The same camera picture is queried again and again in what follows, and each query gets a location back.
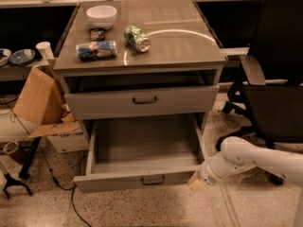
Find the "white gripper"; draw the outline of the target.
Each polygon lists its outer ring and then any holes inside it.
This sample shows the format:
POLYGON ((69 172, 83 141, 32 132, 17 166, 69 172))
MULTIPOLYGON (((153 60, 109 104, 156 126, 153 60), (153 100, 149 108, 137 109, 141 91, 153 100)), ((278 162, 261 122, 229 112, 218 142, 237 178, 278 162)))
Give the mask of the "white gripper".
POLYGON ((199 170, 196 170, 187 182, 192 191, 206 190, 206 184, 215 185, 221 179, 213 172, 208 161, 204 161, 199 170))

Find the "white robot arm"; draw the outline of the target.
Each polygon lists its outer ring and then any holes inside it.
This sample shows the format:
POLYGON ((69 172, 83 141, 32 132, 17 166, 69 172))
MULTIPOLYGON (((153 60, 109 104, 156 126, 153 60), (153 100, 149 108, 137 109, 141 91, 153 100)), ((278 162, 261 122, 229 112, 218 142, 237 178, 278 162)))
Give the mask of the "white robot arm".
POLYGON ((224 178, 259 167, 301 188, 295 212, 294 227, 303 227, 303 155, 261 148, 236 137, 225 138, 221 150, 208 157, 187 182, 191 190, 202 190, 224 178))

